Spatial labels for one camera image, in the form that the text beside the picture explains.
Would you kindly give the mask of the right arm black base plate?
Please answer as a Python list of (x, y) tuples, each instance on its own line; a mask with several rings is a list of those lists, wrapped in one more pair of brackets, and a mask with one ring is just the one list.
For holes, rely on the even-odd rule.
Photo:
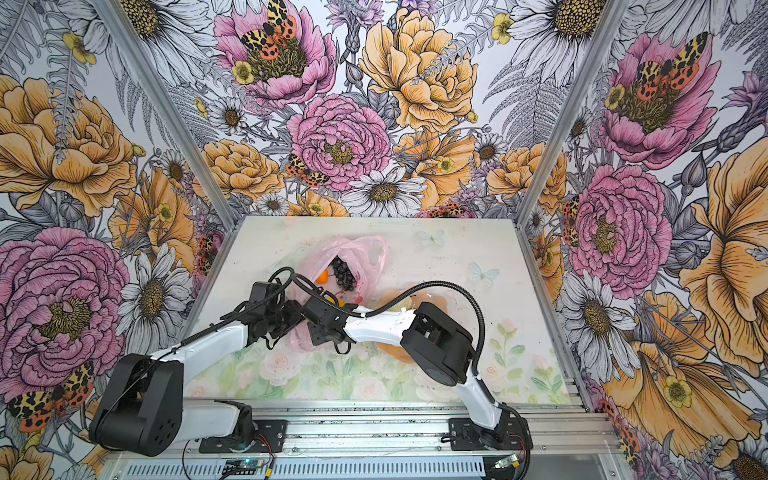
[(533, 448), (525, 419), (502, 417), (493, 429), (480, 427), (469, 418), (452, 418), (448, 425), (449, 431), (440, 440), (452, 451), (524, 451)]

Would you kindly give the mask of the pink plastic bag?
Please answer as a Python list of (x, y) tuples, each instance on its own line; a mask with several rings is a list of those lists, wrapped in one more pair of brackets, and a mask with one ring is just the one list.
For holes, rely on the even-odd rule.
[(372, 298), (388, 254), (381, 236), (335, 236), (302, 246), (283, 264), (341, 302), (363, 304)]

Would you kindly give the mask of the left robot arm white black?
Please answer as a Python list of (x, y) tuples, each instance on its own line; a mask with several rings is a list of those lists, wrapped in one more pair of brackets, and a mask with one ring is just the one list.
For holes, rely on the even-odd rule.
[(118, 361), (88, 428), (88, 438), (109, 450), (155, 457), (177, 442), (214, 438), (231, 448), (256, 439), (250, 406), (230, 400), (201, 404), (184, 399), (185, 387), (209, 367), (261, 340), (279, 340), (301, 318), (284, 286), (256, 282), (250, 296), (205, 329), (153, 354)]

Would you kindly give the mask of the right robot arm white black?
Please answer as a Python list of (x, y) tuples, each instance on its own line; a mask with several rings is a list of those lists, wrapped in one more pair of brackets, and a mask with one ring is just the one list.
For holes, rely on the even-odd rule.
[(473, 370), (478, 353), (468, 330), (437, 305), (376, 313), (363, 306), (340, 307), (310, 299), (301, 313), (312, 342), (377, 343), (399, 347), (436, 383), (453, 387), (466, 418), (449, 421), (441, 441), (454, 451), (498, 450), (526, 453), (533, 447), (528, 422), (498, 401)]

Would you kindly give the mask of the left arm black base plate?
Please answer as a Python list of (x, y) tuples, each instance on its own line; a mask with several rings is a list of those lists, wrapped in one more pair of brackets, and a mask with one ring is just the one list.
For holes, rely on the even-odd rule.
[(287, 436), (286, 420), (253, 420), (250, 427), (227, 437), (203, 438), (200, 453), (280, 453)]

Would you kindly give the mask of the pink flower-shaped plate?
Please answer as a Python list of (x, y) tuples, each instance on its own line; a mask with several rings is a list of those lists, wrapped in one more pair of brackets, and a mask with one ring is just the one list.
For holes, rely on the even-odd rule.
[[(432, 303), (444, 311), (449, 310), (451, 301), (438, 294), (429, 293), (426, 290), (416, 292), (408, 297), (398, 301), (393, 306), (387, 309), (387, 312), (399, 312), (402, 309), (411, 310), (418, 308), (422, 303)], [(400, 346), (383, 344), (376, 342), (375, 345), (384, 353), (391, 356), (395, 360), (404, 364), (414, 364), (415, 361), (409, 356), (409, 354)]]

